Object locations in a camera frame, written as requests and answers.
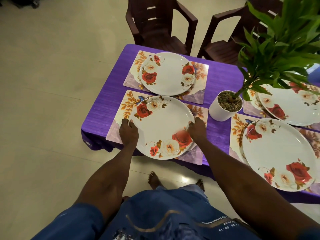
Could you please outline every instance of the tiled floor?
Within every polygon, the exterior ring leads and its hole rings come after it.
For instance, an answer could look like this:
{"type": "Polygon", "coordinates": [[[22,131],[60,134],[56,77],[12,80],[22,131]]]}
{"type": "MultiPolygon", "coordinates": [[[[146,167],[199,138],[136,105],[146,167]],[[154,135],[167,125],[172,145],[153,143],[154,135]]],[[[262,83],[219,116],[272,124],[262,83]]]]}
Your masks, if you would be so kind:
{"type": "MultiPolygon", "coordinates": [[[[192,56],[211,16],[245,2],[179,1],[199,20],[192,56]]],[[[27,240],[69,207],[86,180],[118,152],[91,151],[80,128],[123,47],[134,40],[125,20],[127,0],[41,0],[38,9],[2,3],[0,235],[27,240]]],[[[228,39],[237,21],[224,21],[213,39],[228,39]]],[[[174,12],[172,34],[185,41],[186,33],[186,20],[174,12]]],[[[149,189],[151,170],[170,189],[200,178],[174,162],[134,157],[124,194],[149,189]]],[[[217,183],[201,178],[210,203],[237,217],[217,183]]]]}

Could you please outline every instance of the placemat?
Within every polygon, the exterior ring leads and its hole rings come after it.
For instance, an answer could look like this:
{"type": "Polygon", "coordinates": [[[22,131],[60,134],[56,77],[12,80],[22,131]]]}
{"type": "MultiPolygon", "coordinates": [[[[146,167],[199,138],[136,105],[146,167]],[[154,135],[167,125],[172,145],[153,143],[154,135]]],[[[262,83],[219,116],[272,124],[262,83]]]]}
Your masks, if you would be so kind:
{"type": "MultiPolygon", "coordinates": [[[[136,107],[141,100],[146,99],[148,97],[152,97],[152,96],[141,93],[141,92],[131,91],[131,90],[126,91],[122,99],[122,102],[118,108],[118,111],[114,117],[112,125],[106,135],[106,140],[122,144],[121,138],[119,136],[119,128],[121,125],[121,120],[128,119],[133,108],[136,107]]],[[[203,108],[203,107],[199,107],[191,104],[185,104],[185,105],[187,105],[187,107],[191,110],[194,117],[199,117],[207,125],[208,111],[209,111],[207,108],[203,108]]],[[[196,144],[192,146],[188,152],[184,153],[179,157],[176,157],[176,159],[178,160],[190,162],[197,165],[202,165],[202,158],[203,158],[203,153],[196,144]]]]}
{"type": "MultiPolygon", "coordinates": [[[[229,155],[249,165],[242,148],[242,136],[247,126],[258,118],[236,113],[231,119],[229,155]]],[[[317,179],[305,191],[320,195],[320,133],[296,128],[310,143],[316,156],[317,179]]]]}
{"type": "MultiPolygon", "coordinates": [[[[123,83],[124,86],[129,88],[141,89],[143,91],[150,92],[140,81],[139,71],[144,60],[150,56],[154,56],[154,53],[145,52],[140,50],[128,72],[128,75],[123,83]]],[[[205,96],[205,88],[207,83],[207,76],[209,65],[191,61],[194,67],[196,82],[184,93],[173,96],[176,99],[185,100],[197,104],[203,104],[205,96]]]]}
{"type": "MultiPolygon", "coordinates": [[[[262,105],[257,96],[256,92],[253,90],[248,90],[250,99],[252,101],[244,101],[243,112],[247,115],[254,115],[261,118],[271,118],[273,117],[262,105]]],[[[303,126],[309,129],[314,129],[320,131],[320,123],[314,123],[312,125],[303,126]]]]}

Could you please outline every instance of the oval plate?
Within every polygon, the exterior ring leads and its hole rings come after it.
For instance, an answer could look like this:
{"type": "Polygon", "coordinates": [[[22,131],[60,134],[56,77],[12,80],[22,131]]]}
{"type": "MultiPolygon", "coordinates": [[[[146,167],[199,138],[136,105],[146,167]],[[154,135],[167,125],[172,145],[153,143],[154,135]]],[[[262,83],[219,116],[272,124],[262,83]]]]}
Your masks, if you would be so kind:
{"type": "MultiPolygon", "coordinates": [[[[320,122],[320,103],[318,96],[303,91],[295,83],[285,81],[292,89],[273,88],[262,85],[271,95],[258,93],[261,104],[279,120],[291,125],[305,126],[320,122]]],[[[316,86],[307,85],[318,91],[316,86]]]]}
{"type": "Polygon", "coordinates": [[[251,168],[270,185],[284,191],[307,189],[316,178],[315,153],[306,138],[277,119],[259,119],[242,138],[251,168]]]}
{"type": "Polygon", "coordinates": [[[142,84],[159,95],[174,96],[186,92],[195,82],[195,69],[185,57],[163,52],[147,58],[141,65],[142,84]]]}
{"type": "Polygon", "coordinates": [[[133,109],[131,119],[139,130],[137,149],[148,157],[172,159],[194,143],[188,133],[189,121],[194,122],[194,116],[178,99],[149,97],[133,109]]]}

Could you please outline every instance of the brown plastic chair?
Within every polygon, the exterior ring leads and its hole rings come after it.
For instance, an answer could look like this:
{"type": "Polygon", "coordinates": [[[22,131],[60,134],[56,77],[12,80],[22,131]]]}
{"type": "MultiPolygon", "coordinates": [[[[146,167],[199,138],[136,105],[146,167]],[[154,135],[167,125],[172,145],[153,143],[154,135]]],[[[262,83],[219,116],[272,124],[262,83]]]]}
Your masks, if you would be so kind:
{"type": "Polygon", "coordinates": [[[190,55],[198,19],[177,0],[129,0],[125,17],[135,44],[190,55]],[[171,36],[173,9],[189,23],[185,44],[171,36]]]}
{"type": "MultiPolygon", "coordinates": [[[[280,13],[282,7],[282,2],[279,0],[268,0],[268,2],[263,2],[262,0],[259,2],[259,0],[256,0],[256,3],[259,5],[255,5],[255,3],[253,3],[253,5],[257,10],[269,14],[271,17],[274,17],[274,14],[271,13],[280,13]]],[[[207,60],[237,65],[238,53],[242,46],[236,42],[247,43],[244,27],[248,32],[251,32],[253,27],[255,27],[255,32],[257,33],[267,31],[266,26],[250,13],[247,6],[213,15],[197,57],[202,58],[202,56],[204,56],[207,60]],[[228,42],[221,40],[211,43],[218,24],[222,20],[235,16],[241,16],[241,18],[231,35],[233,39],[230,37],[228,42]]]]}

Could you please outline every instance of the blue sleeve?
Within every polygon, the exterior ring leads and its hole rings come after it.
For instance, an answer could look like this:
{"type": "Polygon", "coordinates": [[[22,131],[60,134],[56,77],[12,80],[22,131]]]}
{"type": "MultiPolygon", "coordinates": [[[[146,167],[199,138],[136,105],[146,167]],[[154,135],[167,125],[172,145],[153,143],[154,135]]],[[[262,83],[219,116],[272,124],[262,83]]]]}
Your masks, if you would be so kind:
{"type": "Polygon", "coordinates": [[[78,203],[60,213],[32,240],[94,240],[103,227],[102,213],[95,206],[78,203]]]}
{"type": "Polygon", "coordinates": [[[298,240],[320,240],[320,228],[312,228],[298,237],[298,240]]]}

